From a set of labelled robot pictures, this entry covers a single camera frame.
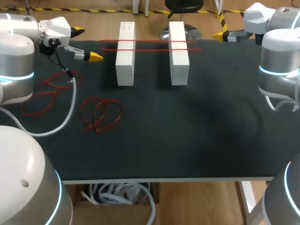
metal stand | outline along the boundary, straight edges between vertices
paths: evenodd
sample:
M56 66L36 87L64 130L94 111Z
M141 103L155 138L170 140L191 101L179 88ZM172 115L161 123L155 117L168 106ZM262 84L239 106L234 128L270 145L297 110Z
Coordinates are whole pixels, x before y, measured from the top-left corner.
M180 14L180 21L183 21L183 20L184 20L184 14ZM185 30L187 41L202 39L202 33L196 27L185 24L184 30ZM169 40L169 26L164 28L163 32L160 34L160 39L163 41Z

blue led light ring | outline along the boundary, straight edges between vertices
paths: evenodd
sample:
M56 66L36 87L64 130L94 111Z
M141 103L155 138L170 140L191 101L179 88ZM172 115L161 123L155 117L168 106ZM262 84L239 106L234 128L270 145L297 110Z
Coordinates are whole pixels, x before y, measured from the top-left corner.
M291 162L289 162L289 164L286 166L286 169L285 169L285 192L287 194L288 199L290 200L290 203L291 203L292 207L294 208L296 213L300 216L300 210L298 209L295 202L293 201L292 196L291 196L290 191L289 191L289 188L287 186L287 169L289 168L290 163Z
M21 81L21 80L26 80L26 79L32 78L33 75L34 75L34 72L32 72L32 74L29 74L27 76L17 76L17 77L0 75L0 79L5 80L5 81Z
M294 70L294 71L292 71L292 72L287 72L287 73L276 73L276 72L271 72L271 71L268 71L268 70L265 70L265 69L263 69L261 66L259 66L259 69L261 70L261 71L263 71L264 73L266 73L266 74L270 74L270 75L276 75L276 76L286 76L286 77L294 77L294 76L298 76L298 74L299 74L299 70L300 69L296 69L296 70Z
M58 181L60 183L60 195L58 197L58 201L57 201L56 207L55 207L52 215L50 216L49 220L47 221L47 223L45 223L45 225L49 225L51 223L51 221L53 220L53 218L54 218L54 216L55 216L55 214L56 214L56 212L58 210L58 207L60 205L60 200L61 200L61 180L60 180L60 176L58 175L57 171L55 171L55 172L57 174L57 178L58 178Z

table leg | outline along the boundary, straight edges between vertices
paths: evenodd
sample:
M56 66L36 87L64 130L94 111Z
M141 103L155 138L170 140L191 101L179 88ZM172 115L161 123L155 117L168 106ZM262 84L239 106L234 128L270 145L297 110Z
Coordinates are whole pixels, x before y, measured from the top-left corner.
M149 0L145 0L145 14L146 17L149 16Z
M133 14L139 13L139 0L132 0Z
M223 6L223 0L220 0L219 7L217 8L217 17L219 18L219 15L222 11L222 6Z
M259 200L256 206L246 217L247 225L259 225L263 220L263 198Z
M256 203L250 181L240 181L239 185L244 209L246 211L246 224L259 225L259 223L263 220L263 198Z

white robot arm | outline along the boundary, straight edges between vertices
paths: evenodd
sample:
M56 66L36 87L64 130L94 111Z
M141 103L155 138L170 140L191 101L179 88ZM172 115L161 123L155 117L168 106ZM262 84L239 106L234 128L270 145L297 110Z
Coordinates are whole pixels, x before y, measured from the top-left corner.
M23 102L32 95L35 48L67 47L71 27L64 17L37 22L12 14L0 14L0 24L0 105Z
M299 109L299 17L298 8L275 10L260 3L253 4L244 14L245 30L254 33L256 42L262 45L258 89L274 111L286 103L294 105L293 111ZM269 97L282 101L274 107ZM262 210L267 224L300 224L299 169L300 154L270 182L253 209Z
M5 105L31 97L35 47L51 47L51 41L68 46L71 28L63 17L37 22L32 16L0 14L0 23L0 104ZM70 197L30 136L42 135L5 126L0 133L0 224L70 225Z

yellow and black hazard tape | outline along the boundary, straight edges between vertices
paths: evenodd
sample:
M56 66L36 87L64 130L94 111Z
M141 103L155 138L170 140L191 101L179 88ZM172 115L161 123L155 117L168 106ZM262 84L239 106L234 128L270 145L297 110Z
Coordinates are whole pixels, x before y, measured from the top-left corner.
M62 12L86 12L86 13L133 13L133 10L110 10L110 9L79 9L79 8L31 8L32 11L62 11ZM3 7L0 8L1 11L27 11L27 8L19 8L19 7ZM243 13L242 10L223 10L222 13ZM149 11L149 14L170 14L170 10L152 10ZM215 11L212 10L199 10L194 13L212 13L216 14Z
M224 15L225 15L224 13L220 13L219 19L220 19L220 22L221 22L221 25L222 25L222 28L223 28L223 32L226 32L226 31L228 31L228 27L225 23Z

